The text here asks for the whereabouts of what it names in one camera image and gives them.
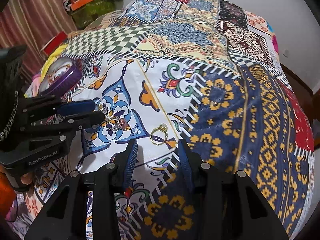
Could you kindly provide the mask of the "left hand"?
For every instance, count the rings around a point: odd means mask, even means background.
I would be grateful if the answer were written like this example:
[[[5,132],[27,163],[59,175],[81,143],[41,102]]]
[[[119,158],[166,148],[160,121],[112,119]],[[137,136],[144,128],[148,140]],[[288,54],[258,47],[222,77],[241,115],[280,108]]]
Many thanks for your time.
[[[12,189],[17,193],[21,194],[30,190],[34,179],[34,173],[28,172],[24,175],[11,175],[2,165],[1,173],[4,173],[12,187]]]

